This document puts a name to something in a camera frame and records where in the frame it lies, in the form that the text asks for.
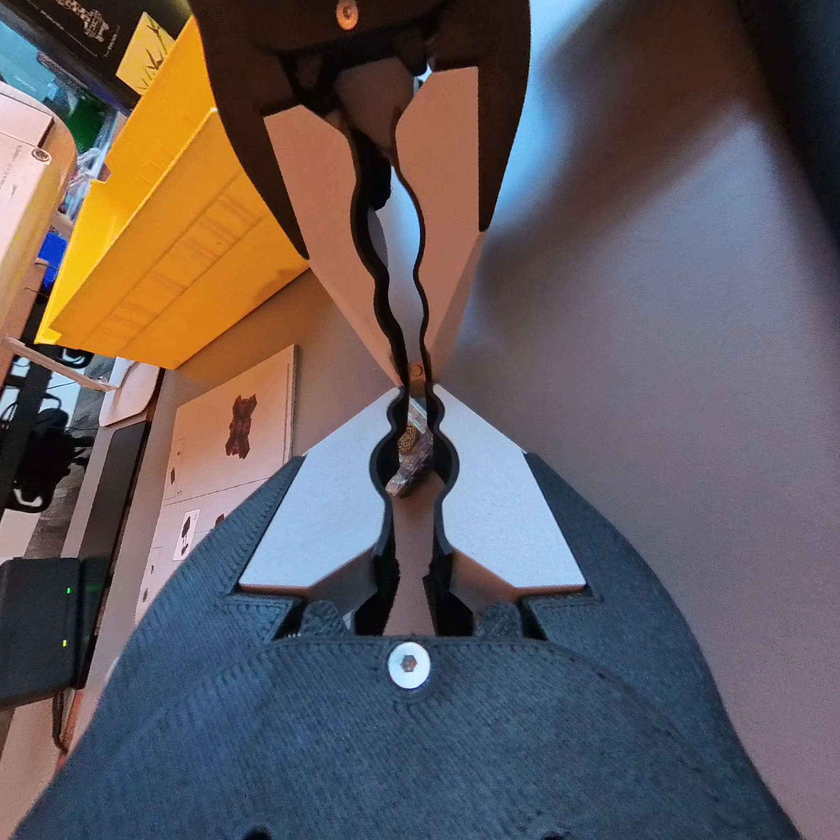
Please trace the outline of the instruction booklet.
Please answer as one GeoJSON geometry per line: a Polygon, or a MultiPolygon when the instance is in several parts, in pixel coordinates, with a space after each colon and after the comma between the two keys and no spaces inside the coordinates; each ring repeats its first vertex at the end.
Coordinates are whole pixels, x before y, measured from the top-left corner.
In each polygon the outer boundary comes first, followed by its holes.
{"type": "Polygon", "coordinates": [[[179,407],[134,621],[197,544],[291,456],[298,348],[179,407]]]}

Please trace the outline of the yellow plastic parts bin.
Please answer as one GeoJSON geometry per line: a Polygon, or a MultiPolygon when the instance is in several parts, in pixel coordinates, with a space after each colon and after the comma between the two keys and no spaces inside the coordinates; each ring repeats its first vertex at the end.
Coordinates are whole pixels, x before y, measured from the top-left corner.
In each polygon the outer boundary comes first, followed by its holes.
{"type": "Polygon", "coordinates": [[[228,141],[193,18],[106,165],[37,343],[172,370],[308,269],[228,141]]]}

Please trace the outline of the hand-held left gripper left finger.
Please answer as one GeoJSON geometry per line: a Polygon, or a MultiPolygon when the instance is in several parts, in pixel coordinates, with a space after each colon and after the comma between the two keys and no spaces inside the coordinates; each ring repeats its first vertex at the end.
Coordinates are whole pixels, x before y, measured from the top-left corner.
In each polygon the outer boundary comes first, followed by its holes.
{"type": "Polygon", "coordinates": [[[382,635],[400,580],[392,498],[403,390],[392,388],[303,456],[239,578],[246,592],[330,601],[382,635]]]}

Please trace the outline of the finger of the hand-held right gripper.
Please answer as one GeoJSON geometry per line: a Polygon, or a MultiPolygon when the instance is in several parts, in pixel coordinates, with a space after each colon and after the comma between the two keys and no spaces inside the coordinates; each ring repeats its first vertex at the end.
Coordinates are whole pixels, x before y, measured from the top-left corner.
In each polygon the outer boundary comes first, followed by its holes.
{"type": "Polygon", "coordinates": [[[304,107],[265,117],[266,131],[297,219],[311,270],[394,385],[405,380],[406,348],[389,302],[386,250],[369,226],[354,147],[304,107]]]}
{"type": "Polygon", "coordinates": [[[479,228],[478,69],[432,72],[395,125],[397,169],[419,221],[422,347],[438,382],[455,348],[486,234],[479,228]]]}

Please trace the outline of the black electronic box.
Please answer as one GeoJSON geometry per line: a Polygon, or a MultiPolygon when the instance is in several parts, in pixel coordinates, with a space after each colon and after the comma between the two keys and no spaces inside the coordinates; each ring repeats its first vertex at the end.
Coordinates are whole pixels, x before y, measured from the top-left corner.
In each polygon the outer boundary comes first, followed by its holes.
{"type": "Polygon", "coordinates": [[[108,567],[102,556],[2,563],[2,710],[84,687],[108,567]]]}

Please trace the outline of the wooden clipboard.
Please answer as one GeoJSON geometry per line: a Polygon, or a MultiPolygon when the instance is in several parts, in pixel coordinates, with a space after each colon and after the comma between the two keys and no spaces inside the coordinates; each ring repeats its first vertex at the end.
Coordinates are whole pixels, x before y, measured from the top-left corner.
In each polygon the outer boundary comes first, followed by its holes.
{"type": "Polygon", "coordinates": [[[68,127],[47,106],[1,83],[1,327],[18,337],[29,272],[76,169],[68,127]]]}

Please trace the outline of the black toy set box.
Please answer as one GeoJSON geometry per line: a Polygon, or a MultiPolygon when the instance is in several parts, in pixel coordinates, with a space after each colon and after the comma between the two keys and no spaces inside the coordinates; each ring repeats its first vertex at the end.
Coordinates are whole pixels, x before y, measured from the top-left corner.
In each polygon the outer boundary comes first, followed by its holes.
{"type": "Polygon", "coordinates": [[[147,92],[191,13],[185,1],[8,5],[47,37],[45,53],[124,112],[147,92]]]}

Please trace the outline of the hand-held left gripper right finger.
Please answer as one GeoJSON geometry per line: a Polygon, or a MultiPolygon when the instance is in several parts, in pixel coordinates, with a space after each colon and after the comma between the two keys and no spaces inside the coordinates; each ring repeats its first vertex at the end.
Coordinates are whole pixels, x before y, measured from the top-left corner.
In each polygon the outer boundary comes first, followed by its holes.
{"type": "Polygon", "coordinates": [[[423,578],[436,635],[470,635],[498,602],[583,593],[584,574],[528,453],[441,385],[427,387],[427,423],[444,485],[423,578]]]}

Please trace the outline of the grey desk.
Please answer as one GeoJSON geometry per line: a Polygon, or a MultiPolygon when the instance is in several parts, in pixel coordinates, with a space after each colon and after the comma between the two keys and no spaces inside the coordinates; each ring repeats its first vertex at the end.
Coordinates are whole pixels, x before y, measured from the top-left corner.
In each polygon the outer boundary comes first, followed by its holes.
{"type": "Polygon", "coordinates": [[[838,838],[838,249],[734,2],[532,2],[442,385],[645,559],[804,838],[838,838]]]}

